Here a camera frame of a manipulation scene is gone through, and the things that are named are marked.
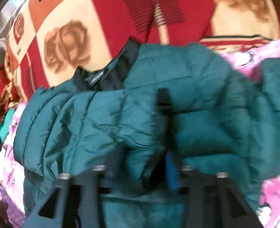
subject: green puffer jacket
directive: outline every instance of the green puffer jacket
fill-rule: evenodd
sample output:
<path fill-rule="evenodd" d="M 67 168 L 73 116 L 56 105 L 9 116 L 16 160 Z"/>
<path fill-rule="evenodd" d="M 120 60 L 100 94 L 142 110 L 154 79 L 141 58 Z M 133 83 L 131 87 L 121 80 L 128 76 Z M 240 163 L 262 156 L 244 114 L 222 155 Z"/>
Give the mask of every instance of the green puffer jacket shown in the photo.
<path fill-rule="evenodd" d="M 262 75 L 254 84 L 197 44 L 142 45 L 124 89 L 80 91 L 68 80 L 37 90 L 14 144 L 15 159 L 25 167 L 26 212 L 60 173 L 103 164 L 117 141 L 129 147 L 125 176 L 141 186 L 145 165 L 164 150 L 156 126 L 158 88 L 170 92 L 184 163 L 204 173 L 228 172 L 255 210 L 262 181 L 280 173 L 280 59 L 265 60 Z M 178 227 L 183 203 L 166 188 L 103 197 L 107 227 Z"/>

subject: metal rivet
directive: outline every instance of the metal rivet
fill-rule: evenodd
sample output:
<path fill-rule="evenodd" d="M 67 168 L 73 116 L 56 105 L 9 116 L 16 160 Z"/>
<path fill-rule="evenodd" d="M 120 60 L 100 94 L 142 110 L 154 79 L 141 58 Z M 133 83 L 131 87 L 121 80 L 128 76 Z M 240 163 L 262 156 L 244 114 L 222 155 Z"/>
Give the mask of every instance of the metal rivet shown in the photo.
<path fill-rule="evenodd" d="M 217 174 L 218 178 L 227 178 L 229 177 L 229 174 L 227 172 L 218 172 Z"/>
<path fill-rule="evenodd" d="M 72 178 L 72 175 L 69 174 L 69 173 L 61 173 L 61 174 L 59 175 L 59 179 L 68 180 L 68 179 L 70 179 L 70 178 Z"/>
<path fill-rule="evenodd" d="M 105 171 L 106 170 L 106 165 L 98 164 L 92 170 L 93 171 Z"/>
<path fill-rule="evenodd" d="M 192 170 L 196 170 L 196 168 L 194 166 L 190 166 L 190 165 L 185 164 L 185 165 L 182 166 L 181 170 L 192 171 Z"/>

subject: pink fabric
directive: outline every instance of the pink fabric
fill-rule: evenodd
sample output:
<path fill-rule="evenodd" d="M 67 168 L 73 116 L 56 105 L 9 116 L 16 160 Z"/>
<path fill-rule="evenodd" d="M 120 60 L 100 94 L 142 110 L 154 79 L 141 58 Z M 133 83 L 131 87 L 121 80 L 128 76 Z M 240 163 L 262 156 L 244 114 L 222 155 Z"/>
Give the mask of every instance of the pink fabric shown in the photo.
<path fill-rule="evenodd" d="M 263 182 L 257 214 L 265 228 L 280 228 L 280 175 Z"/>
<path fill-rule="evenodd" d="M 280 39 L 272 41 L 259 48 L 252 48 L 246 52 L 237 52 L 233 54 L 221 54 L 232 68 L 243 73 L 253 81 L 259 81 L 261 77 L 260 63 L 266 58 L 280 57 Z"/>
<path fill-rule="evenodd" d="M 16 207 L 25 213 L 23 194 L 24 194 L 24 167 L 14 160 L 13 142 L 16 135 L 16 129 L 21 115 L 27 105 L 27 102 L 21 102 L 16 109 L 11 124 L 9 125 L 9 134 L 7 135 L 2 151 L 0 153 L 0 181 L 6 189 L 9 197 L 16 204 Z"/>
<path fill-rule="evenodd" d="M 8 204 L 7 215 L 9 222 L 13 225 L 13 228 L 22 227 L 26 220 L 26 216 L 16 208 L 15 204 L 2 186 L 0 186 L 0 200 L 5 201 Z"/>

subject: clothes pile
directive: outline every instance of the clothes pile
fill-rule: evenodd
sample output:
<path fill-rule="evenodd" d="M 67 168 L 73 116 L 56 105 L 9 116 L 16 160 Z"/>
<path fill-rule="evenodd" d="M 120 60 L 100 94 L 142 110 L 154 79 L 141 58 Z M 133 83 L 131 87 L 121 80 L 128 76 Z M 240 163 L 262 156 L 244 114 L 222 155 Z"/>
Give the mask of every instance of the clothes pile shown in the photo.
<path fill-rule="evenodd" d="M 162 88 L 183 163 L 227 172 L 263 226 L 280 228 L 273 0 L 27 0 L 0 66 L 0 216 L 22 227 L 59 174 L 103 164 L 123 141 L 125 188 L 103 196 L 107 227 L 179 227 L 184 200 L 143 187 L 167 150 Z"/>

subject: jacket sleeve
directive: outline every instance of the jacket sleeve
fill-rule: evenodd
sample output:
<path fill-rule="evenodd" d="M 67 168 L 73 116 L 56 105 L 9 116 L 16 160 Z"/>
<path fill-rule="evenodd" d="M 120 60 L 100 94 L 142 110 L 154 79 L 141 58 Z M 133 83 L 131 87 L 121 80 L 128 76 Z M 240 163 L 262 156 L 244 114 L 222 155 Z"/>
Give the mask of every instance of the jacket sleeve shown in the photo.
<path fill-rule="evenodd" d="M 263 80 L 253 100 L 251 115 L 250 174 L 262 180 L 280 174 L 280 58 L 262 62 Z"/>
<path fill-rule="evenodd" d="M 47 121 L 49 119 L 55 120 L 57 117 L 55 104 L 59 106 L 62 103 L 64 104 L 76 93 L 77 89 L 72 85 L 71 80 L 49 89 L 41 87 L 34 93 L 16 130 L 14 158 L 18 163 L 36 172 L 33 163 L 35 159 L 42 158 L 43 151 L 41 149 L 44 147 L 48 131 L 52 127 L 52 124 Z M 40 122 L 42 119 L 46 121 L 46 124 Z"/>

